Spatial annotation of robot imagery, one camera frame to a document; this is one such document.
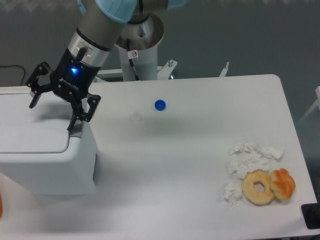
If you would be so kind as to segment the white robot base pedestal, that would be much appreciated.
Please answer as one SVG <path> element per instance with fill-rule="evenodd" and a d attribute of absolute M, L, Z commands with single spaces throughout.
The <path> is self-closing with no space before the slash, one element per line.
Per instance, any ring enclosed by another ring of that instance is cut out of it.
<path fill-rule="evenodd" d="M 126 24 L 115 46 L 125 82 L 157 79 L 158 45 L 164 25 L 154 13 L 135 16 Z"/>

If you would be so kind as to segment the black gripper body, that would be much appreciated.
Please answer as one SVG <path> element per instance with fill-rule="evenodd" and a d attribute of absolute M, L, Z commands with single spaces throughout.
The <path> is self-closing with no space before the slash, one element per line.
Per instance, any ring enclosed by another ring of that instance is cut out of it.
<path fill-rule="evenodd" d="M 86 47 L 81 47 L 77 55 L 66 49 L 57 68 L 49 76 L 53 93 L 69 103 L 80 103 L 87 97 L 98 73 L 98 67 L 83 62 L 86 53 Z"/>

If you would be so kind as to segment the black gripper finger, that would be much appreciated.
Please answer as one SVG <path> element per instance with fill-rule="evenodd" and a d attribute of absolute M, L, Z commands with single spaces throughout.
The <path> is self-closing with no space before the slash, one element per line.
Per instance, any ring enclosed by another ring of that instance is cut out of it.
<path fill-rule="evenodd" d="M 71 131 L 76 123 L 76 121 L 85 121 L 90 122 L 92 117 L 95 114 L 95 111 L 100 103 L 101 96 L 100 95 L 94 95 L 94 94 L 88 94 L 86 96 L 87 104 L 89 105 L 88 112 L 85 112 L 82 105 L 82 100 L 77 100 L 75 98 L 74 94 L 70 94 L 68 96 L 67 101 L 71 104 L 72 108 L 72 117 L 71 121 L 67 127 L 68 131 Z"/>
<path fill-rule="evenodd" d="M 32 96 L 32 101 L 29 104 L 29 108 L 32 109 L 38 103 L 40 96 L 42 93 L 51 92 L 53 90 L 53 86 L 51 83 L 47 83 L 44 85 L 40 85 L 38 83 L 40 76 L 46 76 L 50 74 L 53 70 L 49 66 L 47 62 L 39 63 L 30 77 L 26 81 L 26 86 L 30 88 L 30 95 Z"/>

